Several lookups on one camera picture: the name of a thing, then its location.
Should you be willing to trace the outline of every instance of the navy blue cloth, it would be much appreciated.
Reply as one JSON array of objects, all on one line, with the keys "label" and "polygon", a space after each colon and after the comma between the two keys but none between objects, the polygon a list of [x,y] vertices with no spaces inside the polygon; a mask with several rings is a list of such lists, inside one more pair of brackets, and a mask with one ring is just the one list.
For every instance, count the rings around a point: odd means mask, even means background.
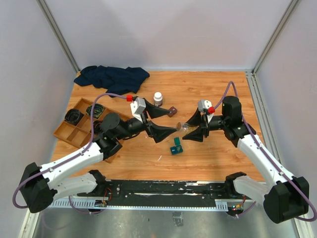
[{"label": "navy blue cloth", "polygon": [[117,68],[104,66],[89,66],[80,71],[74,82],[80,86],[94,85],[105,88],[107,93],[119,95],[137,93],[141,84],[150,74],[142,68]]}]

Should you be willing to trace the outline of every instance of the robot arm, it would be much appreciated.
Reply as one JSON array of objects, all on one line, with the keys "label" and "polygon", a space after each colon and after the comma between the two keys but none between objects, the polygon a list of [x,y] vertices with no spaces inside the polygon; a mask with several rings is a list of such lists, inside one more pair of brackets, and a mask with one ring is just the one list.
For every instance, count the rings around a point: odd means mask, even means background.
[{"label": "robot arm", "polygon": [[[265,148],[259,136],[255,139],[249,133],[242,120],[241,103],[237,97],[227,96],[222,101],[222,115],[214,116],[211,103],[201,100],[195,114],[187,121],[197,129],[185,135],[183,139],[202,142],[211,130],[223,130],[226,138],[241,150],[260,171],[266,185],[252,180],[245,173],[239,172],[226,177],[226,190],[235,197],[244,194],[264,207],[266,214],[275,222],[280,223],[291,218],[306,214],[308,204],[295,188],[285,179],[288,176],[297,187],[308,197],[309,184],[305,178],[296,178],[285,169]],[[256,132],[249,125],[253,134]],[[267,159],[260,147],[268,153],[273,162],[282,170],[279,172]]]},{"label": "robot arm", "polygon": [[[133,98],[130,106],[134,116],[132,119],[123,121],[116,113],[105,116],[100,126],[101,132],[94,138],[89,149],[85,150],[89,145],[87,144],[57,161],[41,166],[32,163],[26,167],[21,182],[34,174],[47,171],[30,180],[20,189],[30,212],[42,211],[56,199],[78,193],[94,192],[102,187],[105,177],[99,171],[89,171],[80,177],[67,177],[117,153],[122,148],[119,140],[133,138],[145,131],[149,137],[159,143],[176,131],[175,128],[158,126],[147,120],[148,114],[153,119],[168,114],[169,110],[155,107],[138,97]],[[78,154],[80,155],[65,163],[66,160]]]}]

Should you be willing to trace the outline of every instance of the white wall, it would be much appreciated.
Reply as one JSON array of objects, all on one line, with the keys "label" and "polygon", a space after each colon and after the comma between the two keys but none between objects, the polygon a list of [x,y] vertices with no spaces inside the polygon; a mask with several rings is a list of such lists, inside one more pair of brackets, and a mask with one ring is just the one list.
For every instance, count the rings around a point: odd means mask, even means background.
[{"label": "white wall", "polygon": [[0,71],[0,237],[15,238],[26,210],[12,194],[26,165],[49,161],[75,76],[35,0],[1,0]]},{"label": "white wall", "polygon": [[290,0],[47,0],[80,68],[250,69]]},{"label": "white wall", "polygon": [[[317,206],[317,1],[303,0],[258,73],[282,161]],[[312,223],[317,235],[317,223]]]}]

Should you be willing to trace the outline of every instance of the wooden tabletop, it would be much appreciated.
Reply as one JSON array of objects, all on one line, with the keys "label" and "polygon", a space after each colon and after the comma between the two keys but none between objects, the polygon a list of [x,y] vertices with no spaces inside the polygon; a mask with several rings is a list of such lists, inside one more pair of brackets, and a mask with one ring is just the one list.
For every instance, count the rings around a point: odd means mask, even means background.
[{"label": "wooden tabletop", "polygon": [[[262,139],[244,72],[153,71],[150,75],[137,95],[153,103],[154,93],[161,92],[162,107],[169,109],[174,106],[178,110],[172,118],[163,116],[153,119],[155,124],[176,126],[178,122],[186,122],[194,114],[201,99],[209,100],[216,105],[228,82],[232,80],[237,87],[246,120]],[[67,110],[73,108],[81,98],[94,101],[105,91],[92,85],[80,87],[75,84]],[[234,95],[232,89],[228,95]],[[123,99],[105,96],[100,98],[98,103],[131,116],[130,105]],[[221,107],[215,112],[215,115],[220,114]],[[99,170],[108,179],[219,181],[225,180],[229,174],[242,171],[257,181],[263,181],[263,177],[251,161],[225,138],[223,131],[211,131],[203,143],[181,140],[184,152],[171,155],[170,147],[174,146],[173,139],[178,136],[181,138],[183,134],[176,132],[161,143],[155,144],[152,138],[148,138],[147,134],[142,132],[136,138],[125,141],[123,148],[114,155],[110,164],[104,161],[93,164],[77,172],[75,176],[89,170]],[[75,150],[75,147],[58,140],[52,161]]]}]

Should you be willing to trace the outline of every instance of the wooden box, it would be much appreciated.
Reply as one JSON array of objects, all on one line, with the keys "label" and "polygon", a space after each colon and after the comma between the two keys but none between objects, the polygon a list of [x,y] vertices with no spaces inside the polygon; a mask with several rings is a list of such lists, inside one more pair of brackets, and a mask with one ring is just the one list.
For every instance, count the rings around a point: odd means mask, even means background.
[{"label": "wooden box", "polygon": [[[80,99],[74,107],[74,109],[80,110],[80,112],[84,114],[84,116],[81,118],[77,125],[72,125],[67,123],[66,121],[63,121],[55,130],[53,135],[56,136],[58,139],[61,139],[77,148],[81,148],[84,145],[86,145],[91,138],[90,116],[87,115],[86,109],[92,104],[93,102],[87,99]],[[94,120],[103,120],[104,117],[109,113],[117,113],[123,120],[130,119],[130,117],[122,113],[116,112],[110,108],[105,107],[105,110],[103,111],[101,116],[98,119],[94,118]]]}]

